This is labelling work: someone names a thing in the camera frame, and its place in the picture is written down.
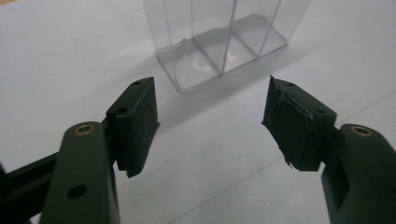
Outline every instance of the round hole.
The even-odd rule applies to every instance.
[[[322,110],[322,109],[317,109],[316,111],[317,111],[318,114],[324,114],[324,113],[326,113],[326,112],[325,112],[324,110]]]
[[[67,192],[67,197],[69,199],[77,199],[87,192],[87,187],[84,185],[77,185]]]
[[[370,131],[366,128],[363,128],[363,127],[359,127],[359,126],[353,126],[351,129],[354,133],[364,136],[364,137],[368,137],[373,134],[372,131]]]
[[[121,107],[121,108],[119,108],[119,109],[117,110],[117,112],[119,112],[119,113],[125,113],[127,110],[128,110],[127,108]]]
[[[93,132],[94,129],[95,129],[95,126],[93,126],[91,124],[84,124],[84,125],[78,126],[75,129],[75,134],[78,134],[78,135],[88,134],[88,133]]]

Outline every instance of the transparent box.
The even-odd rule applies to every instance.
[[[311,0],[145,0],[156,57],[191,91],[288,45]]]

